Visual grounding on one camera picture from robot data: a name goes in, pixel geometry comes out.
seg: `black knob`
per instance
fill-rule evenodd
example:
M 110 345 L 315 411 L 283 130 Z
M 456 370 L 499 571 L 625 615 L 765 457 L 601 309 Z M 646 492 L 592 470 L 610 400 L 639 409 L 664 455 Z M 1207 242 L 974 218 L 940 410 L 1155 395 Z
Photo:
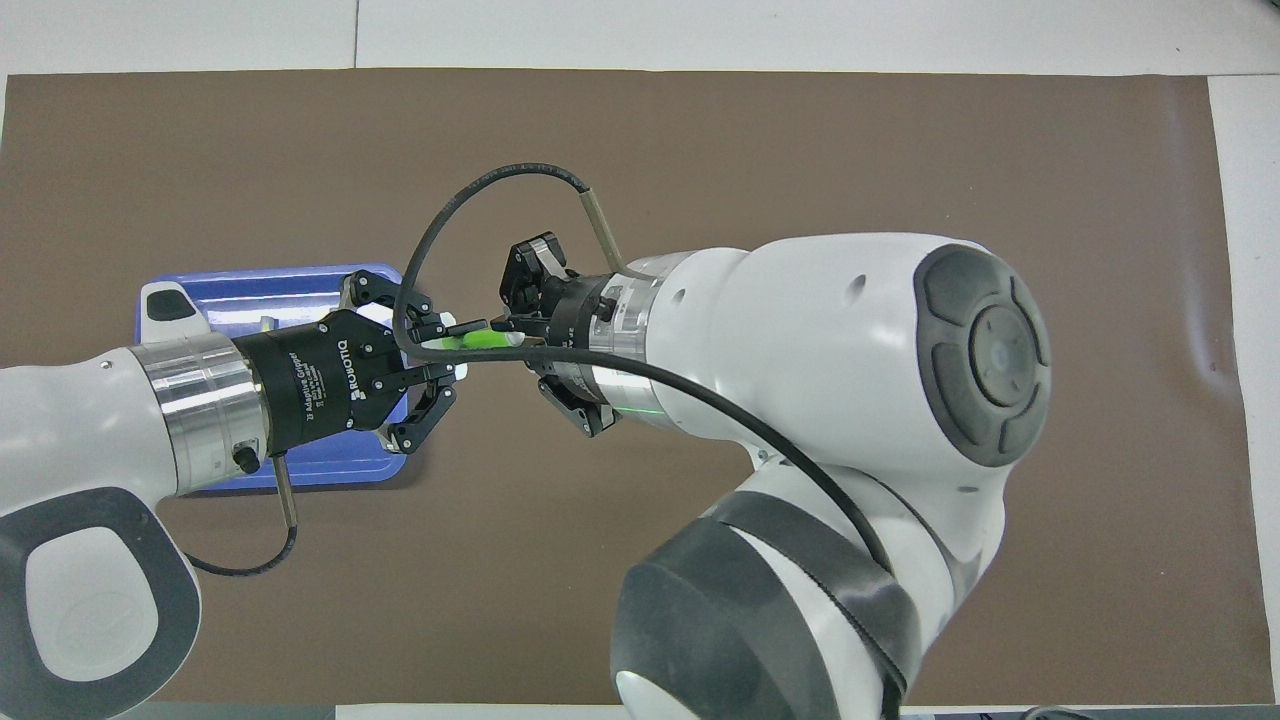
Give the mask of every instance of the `black knob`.
M 257 459 L 257 454 L 253 452 L 253 448 L 247 445 L 236 448 L 236 452 L 232 454 L 232 460 L 236 461 L 236 465 L 238 465 L 246 475 L 252 475 L 259 468 L 262 466 L 262 462 Z

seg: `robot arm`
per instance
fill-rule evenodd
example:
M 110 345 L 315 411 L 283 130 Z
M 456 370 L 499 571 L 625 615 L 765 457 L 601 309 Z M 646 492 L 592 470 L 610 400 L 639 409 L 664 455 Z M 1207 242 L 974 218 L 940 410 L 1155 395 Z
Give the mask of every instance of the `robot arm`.
M 593 227 L 608 234 L 598 206 Z M 200 597 L 160 498 L 348 428 L 412 452 L 456 364 L 485 360 L 526 361 L 588 436 L 631 418 L 751 452 L 739 489 L 627 574 L 612 676 L 634 717 L 896 714 L 989 564 L 1005 478 L 1044 419 L 1047 336 L 1007 265 L 882 233 L 584 277 L 544 234 L 512 249 L 493 323 L 541 345 L 466 350 L 485 323 L 447 327 L 412 292 L 422 255 L 401 288 L 346 281 L 347 305 L 394 304 L 390 328 L 339 307 L 229 341 L 170 296 L 156 322 L 178 337 L 0 370 L 0 716 L 108 717 L 178 670 Z M 442 341 L 463 350 L 422 350 Z

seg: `white floor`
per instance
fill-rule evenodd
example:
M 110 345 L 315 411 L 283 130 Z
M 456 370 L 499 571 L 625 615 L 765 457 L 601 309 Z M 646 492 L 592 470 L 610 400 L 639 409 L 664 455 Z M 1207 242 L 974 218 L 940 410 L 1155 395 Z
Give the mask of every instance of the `white floor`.
M 0 87 L 22 73 L 387 65 L 1219 76 L 1210 91 L 1280 694 L 1280 338 L 1268 316 L 1280 306 L 1280 9 L 1271 3 L 0 0 Z

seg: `blue tray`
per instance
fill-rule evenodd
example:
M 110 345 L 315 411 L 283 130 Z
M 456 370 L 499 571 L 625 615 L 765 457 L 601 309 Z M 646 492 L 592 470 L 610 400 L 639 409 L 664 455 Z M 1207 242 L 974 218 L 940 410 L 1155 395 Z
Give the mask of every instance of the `blue tray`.
M 275 268 L 265 270 L 233 270 L 223 273 L 186 273 L 160 275 L 156 281 L 177 282 L 191 296 L 209 325 L 228 337 L 251 334 L 262 329 L 262 316 L 275 318 L 278 327 L 314 323 L 338 306 L 342 278 L 356 270 L 369 270 L 392 282 L 401 274 L 390 265 L 320 265 L 308 268 Z M 369 305 L 360 314 L 379 323 L 389 323 L 392 311 Z M 142 307 L 134 338 L 140 340 Z M 408 401 L 401 400 L 390 420 L 402 420 Z M 347 430 L 296 447 L 289 451 L 289 477 L 296 486 L 335 486 L 378 483 L 404 466 L 403 455 L 381 448 L 370 432 Z M 212 486 L 210 491 L 273 488 L 271 464 L 252 475 L 242 475 Z

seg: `brown mat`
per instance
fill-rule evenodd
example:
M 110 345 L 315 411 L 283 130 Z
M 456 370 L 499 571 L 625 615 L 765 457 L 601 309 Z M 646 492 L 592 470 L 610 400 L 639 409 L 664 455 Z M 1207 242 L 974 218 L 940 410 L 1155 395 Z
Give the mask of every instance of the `brown mat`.
M 582 174 L 628 256 L 838 231 L 983 242 L 1048 319 L 1055 397 L 1005 547 L 909 701 L 1272 700 L 1203 78 L 63 76 L 14 77 L 6 102 L 0 364 L 128 343 L 161 273 L 403 266 L 456 188 L 516 160 Z M 521 179 L 462 213 L 428 290 L 494 315 L 507 247 L 544 229 L 603 268 L 572 193 Z M 637 427 L 589 442 L 524 368 L 472 373 L 401 477 L 300 498 L 289 562 L 202 578 L 204 629 L 163 698 L 614 702 L 626 568 L 748 460 Z M 271 497 L 163 515 L 216 561 L 282 537 Z

